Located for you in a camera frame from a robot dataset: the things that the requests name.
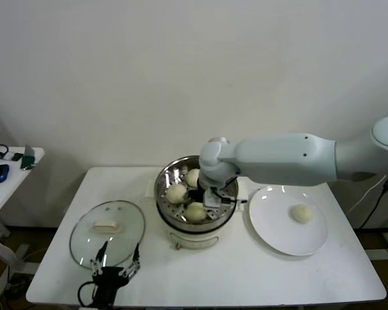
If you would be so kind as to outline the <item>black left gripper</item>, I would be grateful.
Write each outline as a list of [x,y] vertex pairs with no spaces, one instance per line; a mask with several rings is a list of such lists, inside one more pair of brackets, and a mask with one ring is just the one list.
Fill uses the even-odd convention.
[[140,270],[139,243],[135,247],[132,262],[124,271],[123,267],[103,267],[103,259],[107,249],[107,241],[98,250],[95,259],[91,260],[92,280],[96,286],[96,292],[92,298],[92,307],[112,307],[119,288],[129,283]]

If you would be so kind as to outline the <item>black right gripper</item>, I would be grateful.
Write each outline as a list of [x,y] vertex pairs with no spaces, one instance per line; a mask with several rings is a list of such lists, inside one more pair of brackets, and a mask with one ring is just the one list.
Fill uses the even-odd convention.
[[205,196],[209,193],[209,188],[207,186],[203,187],[203,184],[200,180],[197,180],[197,184],[194,187],[188,187],[186,198],[181,203],[183,208],[187,208],[193,202],[204,203]]

